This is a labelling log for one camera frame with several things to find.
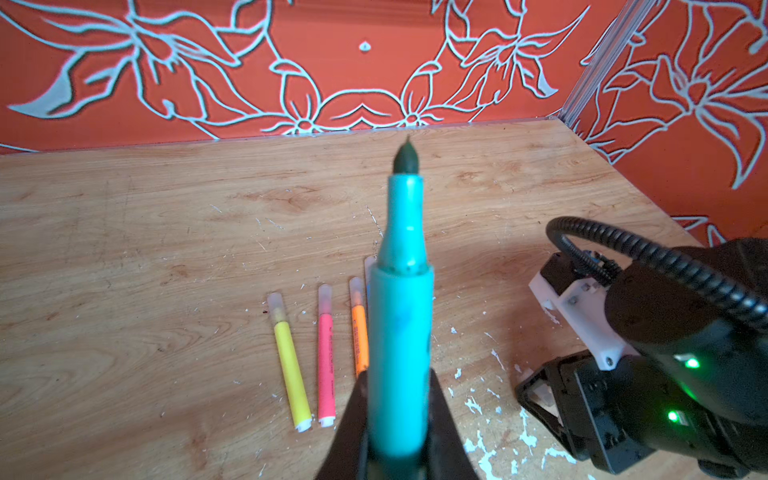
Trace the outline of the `green pen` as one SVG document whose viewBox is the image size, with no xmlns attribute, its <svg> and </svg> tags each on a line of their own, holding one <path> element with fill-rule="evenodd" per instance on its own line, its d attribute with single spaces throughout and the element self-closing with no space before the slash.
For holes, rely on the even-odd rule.
<svg viewBox="0 0 768 480">
<path fill-rule="evenodd" d="M 369 476 L 420 479 L 428 431 L 434 269 L 423 229 L 424 180 L 405 141 L 387 184 L 387 223 L 371 270 Z"/>
</svg>

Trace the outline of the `yellow pen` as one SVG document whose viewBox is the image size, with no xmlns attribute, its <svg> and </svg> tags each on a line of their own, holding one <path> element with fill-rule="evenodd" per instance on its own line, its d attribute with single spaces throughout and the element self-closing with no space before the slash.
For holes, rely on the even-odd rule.
<svg viewBox="0 0 768 480">
<path fill-rule="evenodd" d="M 267 305 L 269 316 L 273 323 L 273 331 L 292 420 L 295 429 L 299 433 L 303 433 L 310 429 L 313 415 L 308 402 L 282 295 L 279 292 L 270 293 L 267 296 Z"/>
</svg>

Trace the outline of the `pink pen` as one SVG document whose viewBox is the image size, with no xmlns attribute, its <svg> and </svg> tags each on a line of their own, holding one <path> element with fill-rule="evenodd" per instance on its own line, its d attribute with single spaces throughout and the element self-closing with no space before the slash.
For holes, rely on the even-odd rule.
<svg viewBox="0 0 768 480">
<path fill-rule="evenodd" d="M 318 422 L 322 428 L 332 427 L 336 419 L 332 334 L 332 287 L 322 284 L 318 288 L 317 321 Z"/>
</svg>

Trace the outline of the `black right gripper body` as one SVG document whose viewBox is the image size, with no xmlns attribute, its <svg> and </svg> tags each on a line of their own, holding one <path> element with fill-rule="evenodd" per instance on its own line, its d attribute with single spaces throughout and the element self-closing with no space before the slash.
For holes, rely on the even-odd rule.
<svg viewBox="0 0 768 480">
<path fill-rule="evenodd" d="M 654 450 L 619 425 L 607 402 L 611 376 L 584 350 L 545 363 L 515 387 L 515 395 L 573 458 L 620 474 Z"/>
</svg>

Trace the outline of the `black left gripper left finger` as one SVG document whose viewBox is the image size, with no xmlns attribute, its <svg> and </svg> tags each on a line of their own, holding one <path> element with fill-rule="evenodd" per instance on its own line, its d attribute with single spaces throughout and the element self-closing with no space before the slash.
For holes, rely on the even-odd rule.
<svg viewBox="0 0 768 480">
<path fill-rule="evenodd" d="M 367 433 L 368 372 L 357 378 L 328 454 L 315 478 L 367 478 L 369 440 Z"/>
</svg>

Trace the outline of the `orange pen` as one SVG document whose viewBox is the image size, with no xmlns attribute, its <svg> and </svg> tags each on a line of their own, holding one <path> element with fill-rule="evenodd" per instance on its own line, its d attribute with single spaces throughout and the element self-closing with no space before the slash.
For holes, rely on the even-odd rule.
<svg viewBox="0 0 768 480">
<path fill-rule="evenodd" d="M 353 330 L 353 347 L 355 374 L 357 377 L 367 370 L 370 364 L 367 317 L 364 305 L 364 282 L 360 277 L 349 280 L 351 319 Z"/>
</svg>

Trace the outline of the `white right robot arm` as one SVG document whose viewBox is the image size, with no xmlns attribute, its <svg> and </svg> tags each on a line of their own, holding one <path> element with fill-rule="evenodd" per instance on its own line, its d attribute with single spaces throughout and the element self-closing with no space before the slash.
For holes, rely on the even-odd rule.
<svg viewBox="0 0 768 480">
<path fill-rule="evenodd" d="M 767 469 L 767 243 L 670 248 L 596 220 L 546 227 L 530 282 L 584 350 L 516 387 L 579 461 L 620 474 L 655 452 L 741 479 Z"/>
</svg>

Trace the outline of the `blue pen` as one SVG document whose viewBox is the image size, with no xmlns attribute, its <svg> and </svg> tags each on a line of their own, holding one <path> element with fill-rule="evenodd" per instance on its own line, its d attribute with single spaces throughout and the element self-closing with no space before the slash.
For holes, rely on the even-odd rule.
<svg viewBox="0 0 768 480">
<path fill-rule="evenodd" d="M 371 278 L 372 278 L 372 269 L 376 264 L 376 257 L 375 256 L 368 256 L 364 260 L 364 282 L 365 282 L 365 293 L 366 293 L 366 300 L 369 300 L 370 298 L 370 285 L 371 285 Z"/>
</svg>

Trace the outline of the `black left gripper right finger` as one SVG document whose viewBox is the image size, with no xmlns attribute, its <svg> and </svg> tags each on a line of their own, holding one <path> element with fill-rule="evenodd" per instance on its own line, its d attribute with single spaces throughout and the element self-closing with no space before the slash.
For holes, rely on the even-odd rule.
<svg viewBox="0 0 768 480">
<path fill-rule="evenodd" d="M 436 372 L 430 370 L 427 478 L 431 480 L 473 479 L 477 476 L 463 446 Z"/>
</svg>

